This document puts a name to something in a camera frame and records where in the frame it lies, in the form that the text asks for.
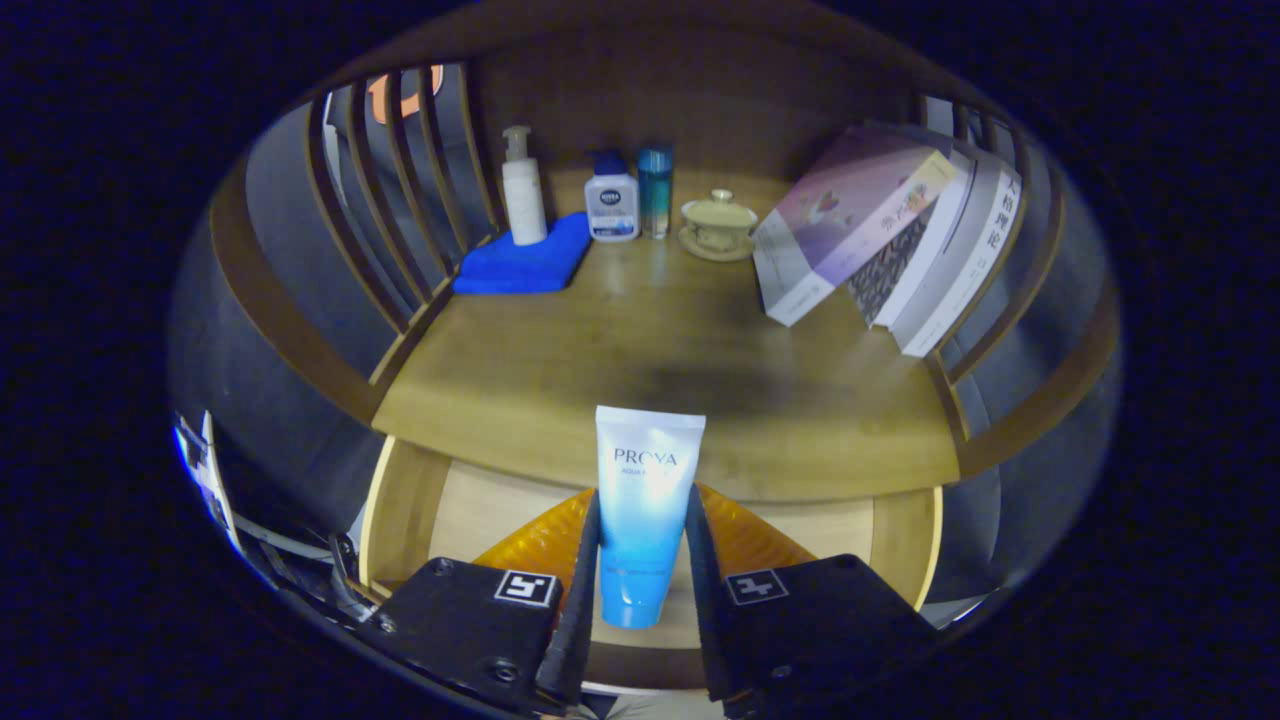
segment nivea bottle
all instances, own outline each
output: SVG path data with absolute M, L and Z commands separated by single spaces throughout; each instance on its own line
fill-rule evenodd
M 640 234 L 640 184 L 627 174 L 617 150 L 595 154 L 595 174 L 586 181 L 586 223 L 591 237 L 621 242 Z

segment blue and white tube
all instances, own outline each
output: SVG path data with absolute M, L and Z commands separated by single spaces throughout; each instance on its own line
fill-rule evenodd
M 604 621 L 658 624 L 685 529 L 705 415 L 595 409 Z

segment book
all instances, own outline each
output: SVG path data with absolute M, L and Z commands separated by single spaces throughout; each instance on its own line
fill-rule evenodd
M 845 131 L 751 233 L 765 314 L 791 327 L 928 208 L 955 176 L 937 149 Z
M 991 273 L 1009 238 L 1023 181 L 1001 158 L 966 142 L 973 184 L 955 231 L 890 325 L 902 355 L 923 357 L 942 340 Z
M 924 233 L 919 236 L 918 242 L 914 246 L 904 246 L 901 252 L 892 259 L 893 264 L 881 270 L 883 273 L 878 277 L 878 282 L 882 283 L 881 292 L 887 291 L 887 295 L 878 302 L 874 314 L 864 310 L 863 318 L 867 320 L 868 327 L 891 327 L 897 320 L 897 316 L 902 313 L 902 307 L 906 306 L 906 302 L 915 295 L 915 291 L 920 288 L 920 283 L 924 282 L 924 275 L 928 273 L 929 266 L 955 233 L 956 224 L 960 222 L 960 211 L 964 210 L 969 190 L 973 187 L 973 163 L 969 161 L 964 152 L 955 150 L 950 136 L 931 132 L 920 127 L 890 127 L 895 132 L 931 145 L 946 154 L 947 160 L 956 169 L 956 176 L 951 178 L 942 195 L 934 201 L 929 224 L 924 229 Z M 887 264 L 890 260 L 890 258 L 877 255 L 876 259 L 858 273 L 876 273 L 877 270 L 872 269 L 874 265 Z M 854 279 L 858 279 L 858 274 L 854 275 Z M 868 283 L 870 278 L 861 278 L 859 282 Z
M 911 224 L 906 225 L 906 229 L 897 233 L 893 240 L 888 241 L 888 245 L 882 247 L 874 258 L 849 278 L 849 292 L 854 296 L 854 302 L 858 304 L 858 310 L 863 314 L 863 319 L 867 320 L 868 328 L 876 324 L 876 319 L 879 316 L 884 302 L 897 288 L 899 279 L 902 277 L 902 272 L 908 264 L 914 259 L 920 245 L 920 238 L 924 237 L 924 232 L 928 229 L 931 218 L 933 217 L 933 210 L 938 206 L 940 201 L 941 199 L 934 200 L 932 205 L 911 220 Z

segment blue towel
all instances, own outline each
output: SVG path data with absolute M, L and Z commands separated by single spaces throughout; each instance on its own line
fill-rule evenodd
M 535 245 L 516 245 L 508 232 L 462 260 L 453 292 L 520 295 L 563 290 L 590 243 L 586 213 L 561 218 L 547 240 Z

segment wooden railing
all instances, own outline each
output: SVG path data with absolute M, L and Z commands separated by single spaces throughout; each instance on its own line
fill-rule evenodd
M 429 67 L 421 69 L 421 77 L 430 77 Z M 246 197 L 246 173 L 248 156 L 233 165 L 232 170 L 223 179 L 214 195 L 210 206 L 210 225 L 212 231 L 214 252 L 221 266 L 227 283 L 236 296 L 241 307 L 248 315 L 250 322 L 257 328 L 271 347 L 293 368 L 303 379 L 315 387 L 324 397 L 337 405 L 353 418 L 369 424 L 378 405 L 381 402 L 387 388 L 390 387 L 396 373 L 404 364 L 410 352 L 421 340 L 431 320 L 444 309 L 444 305 L 453 295 L 453 278 L 457 275 L 460 265 L 451 260 L 451 254 L 445 247 L 445 238 L 433 233 L 428 210 L 422 206 L 422 182 L 417 177 L 412 158 L 408 150 L 408 136 L 403 114 L 399 111 L 401 97 L 401 72 L 389 73 L 387 79 L 387 92 L 381 94 L 385 117 L 388 118 L 387 132 L 392 147 L 392 156 L 396 172 L 399 178 L 399 190 L 403 192 L 406 202 L 413 215 L 415 223 L 426 243 L 426 255 L 436 265 L 443 282 L 435 287 L 429 287 L 426 277 L 417 261 L 407 238 L 401 232 L 396 218 L 392 214 L 388 201 L 388 190 L 379 181 L 374 165 L 372 151 L 369 142 L 370 127 L 365 122 L 365 105 L 367 81 L 357 79 L 351 83 L 352 99 L 347 108 L 347 126 L 351 132 L 351 149 L 356 167 L 356 178 L 364 193 L 364 200 L 374 217 L 381 241 L 392 255 L 396 268 L 406 279 L 411 288 L 416 304 L 412 313 L 406 315 L 397 305 L 393 290 L 378 277 L 372 260 L 361 247 L 356 232 L 343 210 L 334 178 L 329 173 L 329 165 L 324 155 L 324 108 L 328 94 L 321 94 L 311 101 L 307 109 L 307 122 L 305 136 L 300 138 L 306 145 L 307 176 L 315 193 L 316 205 L 324 218 L 325 225 L 334 246 L 346 260 L 352 277 L 364 290 L 365 296 L 372 304 L 387 324 L 396 332 L 396 340 L 387 348 L 378 368 L 369 378 L 361 377 L 338 351 L 316 329 L 279 278 L 271 270 L 266 256 L 262 252 L 259 240 L 253 232 L 253 225 L 248 214 L 248 201 Z M 435 108 L 435 99 L 425 91 L 428 83 L 422 83 L 419 90 L 419 113 L 422 123 L 422 135 L 426 140 L 428 158 L 431 165 L 433 178 L 438 188 L 442 204 L 444 205 L 452 229 L 452 240 L 461 252 L 488 242 L 493 234 L 472 241 L 467 229 L 466 218 L 457 200 L 457 190 L 449 174 L 444 158 L 443 141 L 440 138 L 439 123 Z M 461 92 L 463 117 L 470 115 L 467 109 L 467 94 Z M 479 158 L 475 147 L 475 135 L 467 132 L 467 143 L 472 159 Z M 477 179 L 485 183 L 485 176 L 477 174 Z M 483 188 L 481 195 L 486 199 L 490 192 Z M 492 201 L 486 200 L 488 219 L 490 229 L 497 232 L 500 225 L 494 213 Z
M 927 99 L 922 96 L 915 104 L 920 108 L 918 120 L 923 123 Z M 1036 388 L 1034 392 L 1012 411 L 996 420 L 987 430 L 972 437 L 969 424 L 965 420 L 964 409 L 960 405 L 956 392 L 957 384 L 991 355 L 992 350 L 1001 341 L 1009 337 L 1018 322 L 1032 306 L 1050 269 L 1062 245 L 1062 234 L 1066 223 L 1066 193 L 1062 187 L 1062 176 L 1059 168 L 1047 161 L 1050 187 L 1050 210 L 1046 232 L 1033 241 L 1037 243 L 1030 260 L 1030 266 L 1015 287 L 1009 302 L 987 328 L 977 342 L 969 347 L 960 360 L 950 369 L 942 359 L 942 348 L 955 337 L 965 324 L 978 302 L 983 299 L 992 283 L 1005 269 L 1015 243 L 1020 240 L 1021 229 L 1027 218 L 1027 209 L 1034 192 L 1043 192 L 1033 187 L 1030 150 L 1024 135 L 1018 124 L 1007 118 L 997 117 L 995 110 L 988 108 L 974 109 L 961 102 L 952 102 L 952 133 L 959 140 L 968 141 L 970 128 L 970 113 L 979 115 L 982 128 L 979 145 L 989 151 L 998 152 L 997 146 L 997 120 L 1009 128 L 1014 145 L 1014 165 L 1023 178 L 1023 192 L 1018 204 L 1018 211 L 1009 233 L 1009 240 L 1001 249 L 995 265 L 987 278 L 979 286 L 978 292 L 956 318 L 951 328 L 943 333 L 937 347 L 925 359 L 931 364 L 931 373 L 943 402 L 948 406 L 952 433 L 956 442 L 956 457 L 960 466 L 960 479 L 974 477 L 988 468 L 1014 457 L 1048 430 L 1053 429 L 1066 415 L 1084 398 L 1085 393 L 1097 383 L 1102 372 L 1111 361 L 1116 343 L 1120 337 L 1120 309 L 1116 287 L 1110 274 L 1103 278 L 1102 291 L 1096 301 L 1093 311 L 1085 324 L 1084 337 L 1068 355 L 1065 360 L 1050 374 L 1048 379 Z

